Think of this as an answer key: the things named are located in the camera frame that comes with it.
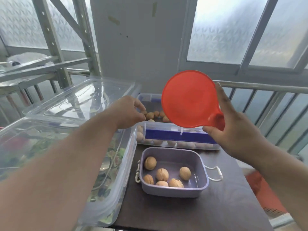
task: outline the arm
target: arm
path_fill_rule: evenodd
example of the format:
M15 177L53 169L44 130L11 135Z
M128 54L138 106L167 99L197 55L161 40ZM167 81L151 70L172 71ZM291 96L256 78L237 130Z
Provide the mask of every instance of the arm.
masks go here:
M135 107L145 110L133 97L119 99L0 183L1 230L70 231L114 132L145 120Z
M243 114L236 112L220 84L218 101L225 129L203 127L230 156L258 170L302 230L308 230L308 167L274 146Z

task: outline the scoop handle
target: scoop handle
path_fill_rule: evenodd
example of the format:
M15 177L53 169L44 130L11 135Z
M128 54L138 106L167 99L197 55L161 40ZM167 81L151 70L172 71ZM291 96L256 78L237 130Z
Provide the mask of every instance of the scoop handle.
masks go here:
M213 127L216 127L218 130L223 131L225 128L224 114L220 111L212 114L209 117L207 124L205 126L213 126Z

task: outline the table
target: table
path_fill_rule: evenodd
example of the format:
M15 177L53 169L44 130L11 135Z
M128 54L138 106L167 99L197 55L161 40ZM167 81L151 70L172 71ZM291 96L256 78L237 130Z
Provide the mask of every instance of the table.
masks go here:
M146 194L135 182L137 162L149 146L137 145L125 197L112 228L157 231L273 230L234 158L223 150L196 150L206 166L218 166L222 182L210 181L198 198L166 198ZM208 170L219 178L216 170Z

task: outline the hand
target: hand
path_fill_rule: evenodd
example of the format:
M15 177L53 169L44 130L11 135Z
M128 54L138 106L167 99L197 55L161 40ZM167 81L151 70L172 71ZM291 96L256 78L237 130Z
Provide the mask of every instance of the hand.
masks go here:
M236 112L231 101L219 83L216 85L216 92L221 111L225 118L225 129L218 130L215 127L203 127L230 156L242 161L253 157L253 153L261 146L269 144L259 129L251 123L245 114Z
M138 99L132 96L124 96L115 101L104 112L115 121L118 129L126 129L137 122L145 121L145 116L137 112L136 108L145 111L144 105Z

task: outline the forearm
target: forearm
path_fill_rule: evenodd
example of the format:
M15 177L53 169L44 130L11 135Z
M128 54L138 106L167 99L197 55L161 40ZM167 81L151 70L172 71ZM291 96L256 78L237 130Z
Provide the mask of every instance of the forearm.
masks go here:
M302 230L308 230L308 168L270 143L256 149L250 164L258 170Z
M3 230L72 229L116 130L112 118L104 115L95 116L0 184Z

